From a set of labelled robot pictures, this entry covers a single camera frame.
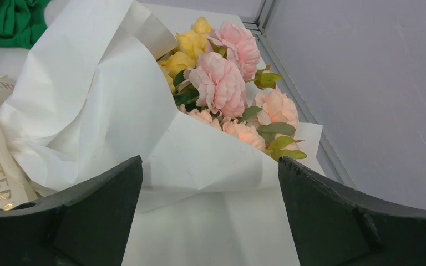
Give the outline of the pink and yellow flower bunch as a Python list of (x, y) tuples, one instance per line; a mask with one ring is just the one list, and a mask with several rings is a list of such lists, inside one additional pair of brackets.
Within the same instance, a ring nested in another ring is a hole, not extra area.
[(158, 60), (177, 108), (278, 161), (305, 159), (295, 132), (295, 103), (278, 87), (280, 75), (258, 68), (252, 32), (225, 22), (213, 28), (199, 17), (177, 47)]

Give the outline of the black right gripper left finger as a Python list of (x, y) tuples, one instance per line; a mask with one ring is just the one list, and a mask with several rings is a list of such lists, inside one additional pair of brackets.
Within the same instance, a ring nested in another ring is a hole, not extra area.
[(0, 265), (121, 265), (142, 182), (136, 156), (53, 195), (0, 210)]

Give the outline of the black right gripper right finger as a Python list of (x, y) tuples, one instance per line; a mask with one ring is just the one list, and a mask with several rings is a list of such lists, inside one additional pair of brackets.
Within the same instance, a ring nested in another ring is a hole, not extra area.
[(426, 265), (426, 210), (382, 200), (282, 157), (278, 179), (301, 265)]

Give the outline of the white paper bouquet wrap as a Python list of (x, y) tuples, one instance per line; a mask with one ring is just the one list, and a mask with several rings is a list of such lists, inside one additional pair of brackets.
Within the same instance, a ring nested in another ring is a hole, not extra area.
[(175, 46), (137, 1), (50, 1), (0, 127), (28, 177), (61, 191), (140, 156), (139, 208), (278, 188), (278, 163), (181, 113), (156, 59)]

